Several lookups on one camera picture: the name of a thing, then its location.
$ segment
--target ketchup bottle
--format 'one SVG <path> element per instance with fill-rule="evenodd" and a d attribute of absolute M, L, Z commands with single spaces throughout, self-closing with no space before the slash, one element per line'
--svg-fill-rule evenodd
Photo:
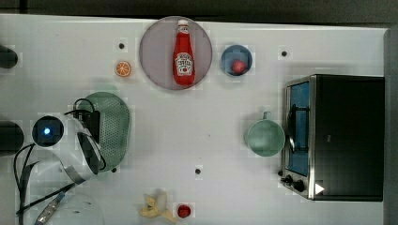
<path fill-rule="evenodd" d="M 173 74 L 179 85 L 191 85 L 195 80 L 190 32 L 186 20 L 178 21 L 176 45 L 173 54 Z"/>

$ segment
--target mug handle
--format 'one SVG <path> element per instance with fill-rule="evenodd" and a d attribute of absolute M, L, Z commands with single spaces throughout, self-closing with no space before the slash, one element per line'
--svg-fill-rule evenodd
<path fill-rule="evenodd" d="M 271 112 L 264 112 L 264 114 L 263 114 L 263 119 L 267 119 L 267 114 L 271 114 Z"/>

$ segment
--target red ball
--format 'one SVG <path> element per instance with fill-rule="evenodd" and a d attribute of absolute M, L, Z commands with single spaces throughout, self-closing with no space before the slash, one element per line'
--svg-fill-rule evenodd
<path fill-rule="evenodd" d="M 241 60 L 236 60 L 232 65 L 232 71 L 236 74 L 242 74 L 246 69 L 246 64 Z"/>
<path fill-rule="evenodd" d="M 187 218 L 187 217 L 189 217 L 190 214 L 191 214 L 191 209 L 190 209 L 190 207 L 189 207 L 188 205 L 186 205 L 186 204 L 181 204 L 181 205 L 178 207 L 177 213 L 178 213 L 178 216 L 179 216 L 179 217 L 181 217 L 181 218 Z"/>

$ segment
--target oven window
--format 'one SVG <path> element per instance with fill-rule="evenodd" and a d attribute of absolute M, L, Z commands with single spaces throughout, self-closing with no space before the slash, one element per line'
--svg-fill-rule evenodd
<path fill-rule="evenodd" d="M 310 107 L 310 84 L 308 82 L 291 86 L 290 109 L 306 109 Z M 295 151 L 289 150 L 287 170 L 308 175 L 308 111 L 293 111 L 295 116 L 294 144 Z"/>

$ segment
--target banana peel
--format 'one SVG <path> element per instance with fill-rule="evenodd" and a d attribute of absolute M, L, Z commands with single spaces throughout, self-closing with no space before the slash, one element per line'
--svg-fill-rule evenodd
<path fill-rule="evenodd" d="M 139 212 L 142 217 L 156 218 L 162 216 L 176 224 L 176 219 L 173 217 L 173 214 L 166 209 L 167 193 L 165 191 L 158 195 L 156 199 L 149 195 L 145 195 L 145 201 L 146 206 Z"/>

